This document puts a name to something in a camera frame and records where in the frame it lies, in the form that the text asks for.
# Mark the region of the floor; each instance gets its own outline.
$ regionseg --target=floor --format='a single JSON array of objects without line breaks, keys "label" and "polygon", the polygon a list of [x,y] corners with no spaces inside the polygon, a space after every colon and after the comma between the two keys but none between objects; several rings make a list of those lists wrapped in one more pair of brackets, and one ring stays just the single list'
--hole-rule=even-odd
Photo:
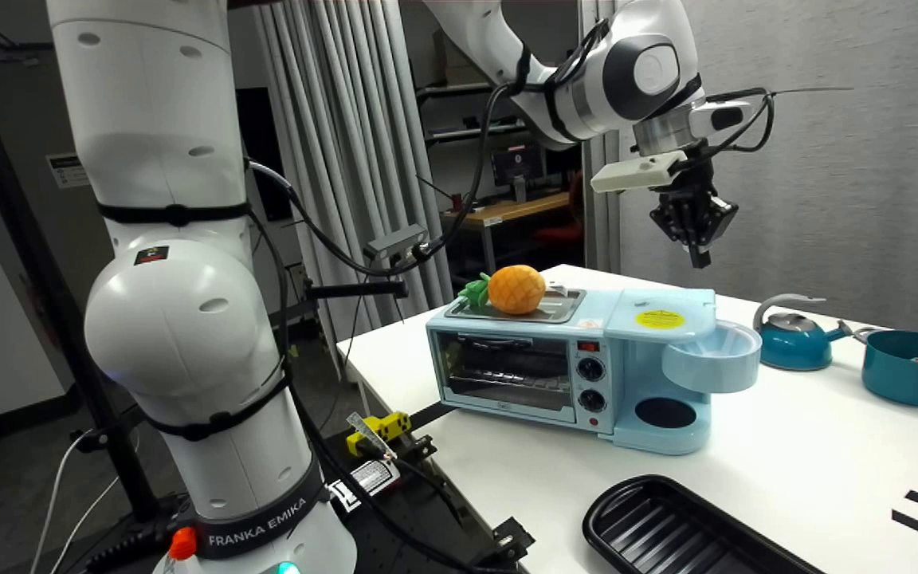
[{"label": "floor", "polygon": [[[356,390],[337,379],[331,358],[323,340],[298,344],[298,392],[308,412],[323,420],[323,431],[342,431],[344,415],[360,407]],[[22,432],[0,437],[0,574],[3,572],[30,572],[30,561],[39,546],[49,490],[56,469],[77,431],[85,431],[85,412],[30,428]],[[152,486],[152,494],[176,494],[183,482],[176,466],[159,441],[159,432],[141,425],[130,432],[141,444],[138,455]],[[45,556],[56,556],[80,514],[96,499],[96,494],[113,482],[113,466],[106,453],[73,453],[57,490],[56,524],[45,542]],[[98,510],[85,519],[77,538],[109,530],[127,514],[127,496],[123,488],[98,503]]]}]

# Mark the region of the white table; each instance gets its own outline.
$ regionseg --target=white table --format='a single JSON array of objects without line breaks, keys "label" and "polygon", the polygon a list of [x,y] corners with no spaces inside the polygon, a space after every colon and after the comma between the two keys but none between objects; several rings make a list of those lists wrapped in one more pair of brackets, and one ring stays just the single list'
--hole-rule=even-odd
[{"label": "white table", "polygon": [[[566,287],[641,287],[650,280],[583,268],[546,274]],[[718,317],[745,321],[757,304],[718,295]],[[431,313],[353,339],[352,368],[388,407],[434,405],[437,381],[425,321]],[[488,524],[516,515],[535,546],[534,574],[603,572],[581,524],[615,482],[669,475],[824,572],[913,574],[918,532],[918,407],[873,400],[861,387],[863,347],[840,340],[824,374],[759,369],[741,394],[713,394],[711,444],[695,455],[646,455],[589,432],[450,412],[420,428],[437,466]]]}]

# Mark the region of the black metal stand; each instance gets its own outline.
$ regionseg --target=black metal stand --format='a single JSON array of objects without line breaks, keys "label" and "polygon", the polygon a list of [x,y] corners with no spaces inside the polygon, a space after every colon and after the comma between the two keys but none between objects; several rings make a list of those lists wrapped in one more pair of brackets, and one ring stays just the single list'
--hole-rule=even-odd
[{"label": "black metal stand", "polygon": [[116,420],[116,412],[109,405],[109,394],[104,390],[106,375],[94,364],[85,344],[83,344],[83,317],[73,299],[73,293],[65,283],[65,274],[57,260],[53,259],[53,245],[22,195],[22,186],[16,177],[16,170],[8,157],[8,145],[0,139],[0,212],[8,219],[9,238],[20,252],[20,260],[27,266],[31,283],[41,293],[45,313],[57,333],[57,340],[65,347],[68,368],[73,369],[77,392],[94,415],[96,428],[106,432],[106,448],[116,466],[116,475],[123,488],[130,496],[130,510],[138,519],[159,515],[159,499],[152,496],[143,469],[138,461],[138,453],[126,432],[126,428]]}]

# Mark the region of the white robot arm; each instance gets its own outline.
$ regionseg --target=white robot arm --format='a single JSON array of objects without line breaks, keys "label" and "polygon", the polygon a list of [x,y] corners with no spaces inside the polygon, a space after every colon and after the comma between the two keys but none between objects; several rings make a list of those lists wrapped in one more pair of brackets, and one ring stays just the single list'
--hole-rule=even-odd
[{"label": "white robot arm", "polygon": [[[646,153],[701,153],[678,0],[627,3],[557,70],[522,47],[499,0],[429,5],[496,83],[516,83],[515,102],[552,145],[637,124]],[[253,278],[226,0],[49,0],[49,15],[116,245],[85,304],[85,344],[172,448],[199,514],[196,572],[353,572]]]}]

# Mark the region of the curtain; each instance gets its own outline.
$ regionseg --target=curtain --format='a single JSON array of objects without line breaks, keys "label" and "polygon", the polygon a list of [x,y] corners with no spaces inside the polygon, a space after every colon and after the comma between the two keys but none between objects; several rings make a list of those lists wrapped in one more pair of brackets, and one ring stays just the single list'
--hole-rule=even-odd
[{"label": "curtain", "polygon": [[[364,245],[410,223],[440,237],[401,15],[397,0],[284,0],[258,8],[288,177],[315,223],[356,260]],[[308,226],[298,226],[312,283],[356,283]],[[444,256],[406,274],[410,299],[330,304],[327,334],[378,328],[400,313],[446,304]]]},{"label": "curtain", "polygon": [[[771,143],[718,157],[713,186],[741,204],[713,266],[654,223],[657,199],[627,190],[593,208],[599,268],[751,299],[802,291],[850,319],[918,328],[918,3],[907,0],[687,0],[709,92],[780,92]],[[614,3],[581,0],[581,27]],[[589,143],[589,171],[627,139]]]}]

